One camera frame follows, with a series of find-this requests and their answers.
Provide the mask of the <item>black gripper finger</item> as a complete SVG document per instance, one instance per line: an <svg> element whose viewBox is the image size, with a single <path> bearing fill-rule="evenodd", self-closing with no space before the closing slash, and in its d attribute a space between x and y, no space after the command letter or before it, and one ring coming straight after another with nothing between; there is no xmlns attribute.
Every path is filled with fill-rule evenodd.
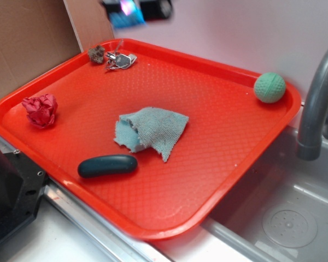
<svg viewBox="0 0 328 262"><path fill-rule="evenodd" d="M139 1L139 5L145 21L166 20L173 13L171 0Z"/></svg>
<svg viewBox="0 0 328 262"><path fill-rule="evenodd" d="M108 14L122 12L120 0L101 0L101 4Z"/></svg>

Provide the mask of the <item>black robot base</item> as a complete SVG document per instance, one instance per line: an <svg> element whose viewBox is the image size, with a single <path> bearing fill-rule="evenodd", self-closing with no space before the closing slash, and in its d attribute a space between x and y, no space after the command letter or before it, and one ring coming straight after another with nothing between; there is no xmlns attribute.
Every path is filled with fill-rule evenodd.
<svg viewBox="0 0 328 262"><path fill-rule="evenodd" d="M36 219L46 179L24 153L0 150L0 244Z"/></svg>

